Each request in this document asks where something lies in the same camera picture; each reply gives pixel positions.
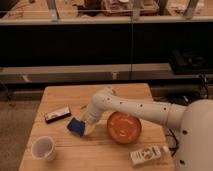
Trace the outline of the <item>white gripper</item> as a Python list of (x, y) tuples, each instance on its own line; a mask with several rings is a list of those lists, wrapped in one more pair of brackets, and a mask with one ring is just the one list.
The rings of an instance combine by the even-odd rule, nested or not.
[(91, 134), (95, 130), (96, 125), (95, 124), (89, 124), (86, 121), (85, 117), (82, 117), (81, 121), (83, 121), (85, 123), (85, 130), (84, 130), (84, 134), (85, 135), (89, 135), (89, 134)]

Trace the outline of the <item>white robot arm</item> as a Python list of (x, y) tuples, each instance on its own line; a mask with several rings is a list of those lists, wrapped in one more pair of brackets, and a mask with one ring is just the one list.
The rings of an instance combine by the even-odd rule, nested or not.
[(84, 113), (96, 124), (107, 110), (129, 114), (180, 132), (176, 171), (213, 171), (213, 100), (202, 99), (188, 106), (167, 102), (118, 97), (111, 87), (96, 91)]

